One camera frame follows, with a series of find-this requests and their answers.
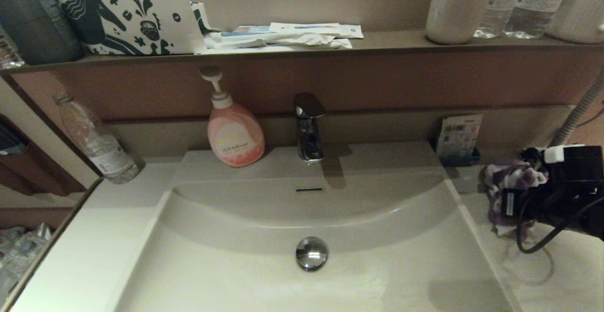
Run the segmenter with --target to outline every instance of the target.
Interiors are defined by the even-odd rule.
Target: sink
[[[188,153],[107,311],[515,310],[427,143],[326,155],[231,169]],[[295,257],[310,236],[329,251],[313,272]]]

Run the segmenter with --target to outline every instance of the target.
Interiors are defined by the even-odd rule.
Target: countertop
[[[102,312],[178,162],[148,160],[125,185],[104,181],[93,192],[11,312]],[[447,172],[472,214],[485,252],[526,312],[604,310],[604,243],[562,232],[535,254],[490,231],[489,202],[479,193],[481,166]],[[536,237],[552,228],[537,224]]]

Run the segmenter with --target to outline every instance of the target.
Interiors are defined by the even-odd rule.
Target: shelf
[[[352,49],[342,50],[303,50],[295,48],[272,47],[262,49],[207,50],[203,54],[165,55],[165,56],[115,56],[92,55],[67,63],[53,63],[0,70],[0,75],[33,73],[36,71],[54,71],[85,67],[103,67],[108,65],[135,65],[145,63],[204,62],[223,59],[268,59],[268,58],[310,58],[326,56],[350,56],[363,54],[406,54],[425,52],[473,52],[501,50],[581,50],[604,51],[604,45],[584,45],[559,41],[550,37],[538,40],[511,39],[473,39],[466,45],[440,45],[429,41],[423,31],[366,32],[364,39],[351,40]]]

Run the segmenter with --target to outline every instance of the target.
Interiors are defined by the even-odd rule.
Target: faucet
[[[296,94],[294,106],[298,126],[298,156],[306,163],[321,162],[323,147],[317,118],[325,115],[325,108],[311,93]]]

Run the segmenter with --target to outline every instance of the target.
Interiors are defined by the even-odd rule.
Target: pump dispenser
[[[265,150],[262,128],[254,115],[220,87],[222,70],[219,67],[202,67],[199,73],[212,82],[212,113],[208,124],[208,137],[212,151],[218,159],[231,167],[243,167],[260,159]]]

